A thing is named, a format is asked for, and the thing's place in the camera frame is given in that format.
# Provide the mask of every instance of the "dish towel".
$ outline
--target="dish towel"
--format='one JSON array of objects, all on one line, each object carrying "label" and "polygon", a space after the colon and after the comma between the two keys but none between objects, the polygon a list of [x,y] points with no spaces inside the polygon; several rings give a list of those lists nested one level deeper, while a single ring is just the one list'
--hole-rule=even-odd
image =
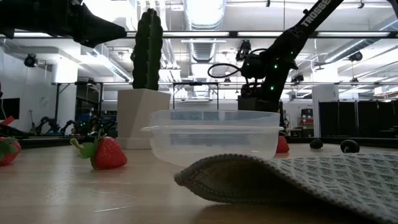
[{"label": "dish towel", "polygon": [[215,202],[320,199],[379,223],[398,223],[398,153],[270,160],[223,154],[197,161],[174,179]]}]

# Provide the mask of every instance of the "white planter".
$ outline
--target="white planter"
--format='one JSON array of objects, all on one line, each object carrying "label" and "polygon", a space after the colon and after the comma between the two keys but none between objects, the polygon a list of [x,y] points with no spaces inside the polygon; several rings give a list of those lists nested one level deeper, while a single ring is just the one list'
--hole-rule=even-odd
[{"label": "white planter", "polygon": [[169,110],[171,94],[154,90],[118,91],[118,138],[122,149],[150,149],[150,133],[140,131],[149,124],[149,115]]}]

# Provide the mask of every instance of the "table surface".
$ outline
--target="table surface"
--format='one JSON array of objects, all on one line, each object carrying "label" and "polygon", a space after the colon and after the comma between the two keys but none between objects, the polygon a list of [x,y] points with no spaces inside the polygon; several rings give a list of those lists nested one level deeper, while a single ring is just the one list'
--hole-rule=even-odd
[{"label": "table surface", "polygon": [[[291,144],[276,158],[341,154]],[[362,147],[361,152],[395,151]],[[225,205],[178,186],[181,167],[158,160],[150,150],[125,151],[129,162],[93,170],[71,146],[27,149],[0,167],[0,222],[15,223],[353,223],[361,218],[331,205]]]}]

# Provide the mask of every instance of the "clear plastic container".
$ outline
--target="clear plastic container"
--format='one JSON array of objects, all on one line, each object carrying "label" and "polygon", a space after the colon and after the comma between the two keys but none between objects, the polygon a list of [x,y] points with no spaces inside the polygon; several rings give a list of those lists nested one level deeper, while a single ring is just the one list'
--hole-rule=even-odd
[{"label": "clear plastic container", "polygon": [[152,113],[152,152],[179,166],[218,154],[270,159],[276,153],[279,113],[221,110],[167,110]]}]

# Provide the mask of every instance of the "strawberry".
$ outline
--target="strawberry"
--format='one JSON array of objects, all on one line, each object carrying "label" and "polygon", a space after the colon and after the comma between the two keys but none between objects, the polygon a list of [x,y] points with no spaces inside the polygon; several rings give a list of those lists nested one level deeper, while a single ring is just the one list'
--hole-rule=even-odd
[{"label": "strawberry", "polygon": [[279,136],[278,139],[278,147],[276,148],[276,153],[285,153],[288,152],[289,145],[287,144],[286,138],[283,136]]},{"label": "strawberry", "polygon": [[94,143],[83,143],[83,147],[76,139],[70,140],[70,143],[80,150],[80,158],[90,158],[94,169],[113,169],[127,164],[127,157],[114,138],[98,137]]},{"label": "strawberry", "polygon": [[21,152],[21,145],[14,138],[0,137],[0,166],[10,164]]}]

